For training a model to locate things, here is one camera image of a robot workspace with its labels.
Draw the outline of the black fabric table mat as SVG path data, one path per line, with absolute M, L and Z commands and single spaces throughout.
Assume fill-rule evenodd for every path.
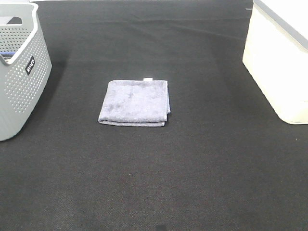
M 305 231 L 308 128 L 242 63 L 250 0 L 40 1 L 52 62 L 0 144 L 3 231 Z M 168 81 L 160 128 L 98 123 L 112 80 Z

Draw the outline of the grey perforated plastic basket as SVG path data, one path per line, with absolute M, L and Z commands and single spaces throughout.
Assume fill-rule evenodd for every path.
M 52 64 L 47 50 L 38 5 L 31 2 L 1 3 L 2 17 L 20 18 L 19 24 L 0 26 L 0 139 L 15 136 L 35 108 L 48 81 Z

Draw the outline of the blue towel inside grey basket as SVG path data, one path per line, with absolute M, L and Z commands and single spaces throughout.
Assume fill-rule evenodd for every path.
M 3 59 L 8 60 L 11 59 L 14 55 L 14 51 L 1 51 L 0 55 L 3 57 Z

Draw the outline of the grey-lavender towel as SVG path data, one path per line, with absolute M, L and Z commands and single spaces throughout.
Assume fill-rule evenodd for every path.
M 112 126 L 163 127 L 171 113 L 165 80 L 108 83 L 98 122 Z

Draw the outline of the cream white plastic basket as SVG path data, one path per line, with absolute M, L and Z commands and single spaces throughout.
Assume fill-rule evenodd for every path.
M 277 116 L 308 122 L 308 2 L 255 0 L 243 64 Z

